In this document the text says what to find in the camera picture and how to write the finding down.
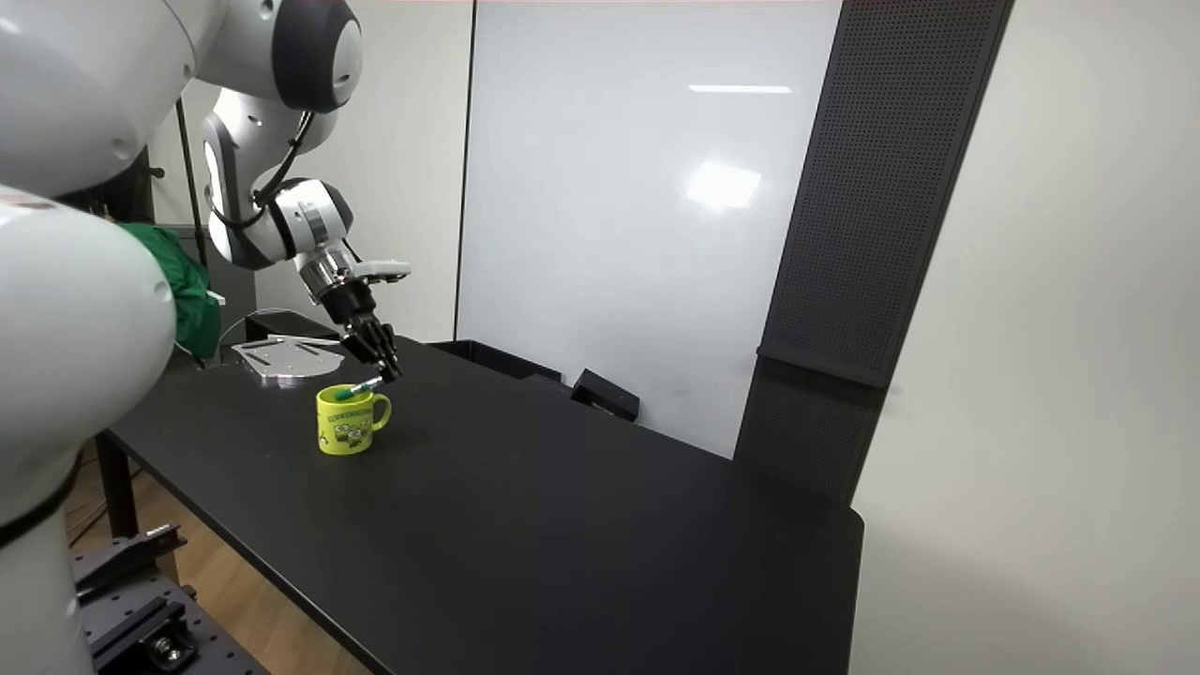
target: whiteboard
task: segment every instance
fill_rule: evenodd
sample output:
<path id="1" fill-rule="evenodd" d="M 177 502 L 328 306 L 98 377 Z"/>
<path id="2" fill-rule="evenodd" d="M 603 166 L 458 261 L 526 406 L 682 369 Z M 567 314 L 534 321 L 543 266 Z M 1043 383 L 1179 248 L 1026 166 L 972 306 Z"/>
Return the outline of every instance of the whiteboard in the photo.
<path id="1" fill-rule="evenodd" d="M 474 9 L 458 338 L 727 458 L 841 0 Z"/>

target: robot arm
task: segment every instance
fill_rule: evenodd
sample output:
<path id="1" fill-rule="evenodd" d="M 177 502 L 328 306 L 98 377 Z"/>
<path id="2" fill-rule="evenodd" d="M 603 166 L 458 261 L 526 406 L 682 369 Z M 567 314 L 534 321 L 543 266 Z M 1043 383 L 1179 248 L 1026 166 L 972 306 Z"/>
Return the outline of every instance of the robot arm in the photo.
<path id="1" fill-rule="evenodd" d="M 197 77 L 223 86 L 204 119 L 212 248 L 248 269 L 292 257 L 312 297 L 341 327 L 347 351 L 392 377 L 392 334 L 374 319 L 372 282 L 399 282 L 407 269 L 354 257 L 346 243 L 352 211 L 336 187 L 289 181 L 297 154 L 328 139 L 334 108 L 361 82 L 352 9 L 346 0 L 276 8 L 228 0 Z"/>
<path id="2" fill-rule="evenodd" d="M 223 86 L 204 119 L 208 239 L 248 269 L 292 257 L 361 358 L 396 376 L 372 282 L 346 243 L 347 207 L 289 181 L 361 82 L 346 0 L 0 0 L 0 183 L 42 194 L 117 174 L 187 77 Z"/>

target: black panel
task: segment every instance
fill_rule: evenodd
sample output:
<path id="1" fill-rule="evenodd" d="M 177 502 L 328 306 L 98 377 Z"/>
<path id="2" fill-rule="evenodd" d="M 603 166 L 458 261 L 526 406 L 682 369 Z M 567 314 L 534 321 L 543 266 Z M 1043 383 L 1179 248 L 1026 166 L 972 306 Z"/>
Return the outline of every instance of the black panel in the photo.
<path id="1" fill-rule="evenodd" d="M 1012 0 L 846 0 L 737 462 L 852 496 Z"/>

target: black table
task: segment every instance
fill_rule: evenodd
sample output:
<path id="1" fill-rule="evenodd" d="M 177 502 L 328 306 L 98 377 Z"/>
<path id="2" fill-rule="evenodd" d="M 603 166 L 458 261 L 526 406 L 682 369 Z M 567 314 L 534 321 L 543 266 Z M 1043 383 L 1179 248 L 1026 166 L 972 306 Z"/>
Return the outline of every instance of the black table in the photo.
<path id="1" fill-rule="evenodd" d="M 846 507 L 433 348 L 399 364 L 352 462 L 313 448 L 313 386 L 241 364 L 162 377 L 103 447 L 379 669 L 846 667 Z"/>

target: mug handle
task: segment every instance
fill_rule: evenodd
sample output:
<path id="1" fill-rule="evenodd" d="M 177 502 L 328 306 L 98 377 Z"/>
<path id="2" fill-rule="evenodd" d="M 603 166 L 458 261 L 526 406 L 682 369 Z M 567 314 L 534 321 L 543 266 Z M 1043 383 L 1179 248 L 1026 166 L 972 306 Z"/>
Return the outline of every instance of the mug handle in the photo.
<path id="1" fill-rule="evenodd" d="M 374 406 L 383 407 L 383 414 L 372 423 L 372 432 L 383 432 L 391 423 L 391 398 L 386 393 L 374 393 Z"/>

